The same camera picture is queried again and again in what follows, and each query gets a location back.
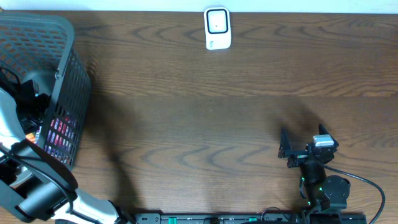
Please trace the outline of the small orange white packet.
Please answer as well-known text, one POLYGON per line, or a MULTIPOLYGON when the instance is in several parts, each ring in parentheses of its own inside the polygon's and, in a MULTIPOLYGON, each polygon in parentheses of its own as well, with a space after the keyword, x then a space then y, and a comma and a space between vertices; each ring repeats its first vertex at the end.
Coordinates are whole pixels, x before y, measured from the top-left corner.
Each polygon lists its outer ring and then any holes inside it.
POLYGON ((26 134, 26 138, 27 138, 30 142, 36 144, 39 137, 38 137, 38 134, 37 134, 36 132, 33 132, 33 133, 26 134))

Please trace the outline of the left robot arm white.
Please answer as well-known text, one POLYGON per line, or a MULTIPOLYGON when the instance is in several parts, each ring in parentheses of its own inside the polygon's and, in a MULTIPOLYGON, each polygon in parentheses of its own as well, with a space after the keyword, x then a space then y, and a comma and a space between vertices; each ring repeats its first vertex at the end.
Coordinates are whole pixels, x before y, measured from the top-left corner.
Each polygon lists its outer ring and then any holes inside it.
POLYGON ((28 80, 1 88, 1 205, 23 222, 134 223, 71 173, 90 81, 28 80))

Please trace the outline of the purple snack package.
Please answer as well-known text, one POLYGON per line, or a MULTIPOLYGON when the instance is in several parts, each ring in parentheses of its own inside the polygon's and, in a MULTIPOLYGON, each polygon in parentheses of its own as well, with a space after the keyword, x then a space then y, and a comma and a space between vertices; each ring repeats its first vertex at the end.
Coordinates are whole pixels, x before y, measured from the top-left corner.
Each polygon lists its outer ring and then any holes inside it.
POLYGON ((78 135, 74 131, 75 122, 67 116, 65 119, 54 118, 47 132, 40 127, 35 132, 35 143, 44 139, 43 150, 66 166, 72 166, 78 149, 78 135))

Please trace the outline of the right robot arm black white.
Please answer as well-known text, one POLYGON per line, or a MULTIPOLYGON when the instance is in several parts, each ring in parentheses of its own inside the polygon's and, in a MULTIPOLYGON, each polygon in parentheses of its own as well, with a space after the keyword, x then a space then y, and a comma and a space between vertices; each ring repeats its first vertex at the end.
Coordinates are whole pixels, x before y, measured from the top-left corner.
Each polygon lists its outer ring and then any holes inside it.
POLYGON ((351 184, 341 176, 327 176, 325 165, 334 159, 339 144, 322 124, 318 130, 305 149, 294 150, 282 129, 278 157, 287 159, 287 167, 300 169, 300 194, 308 200, 308 208, 301 212, 302 222, 341 223, 351 184))

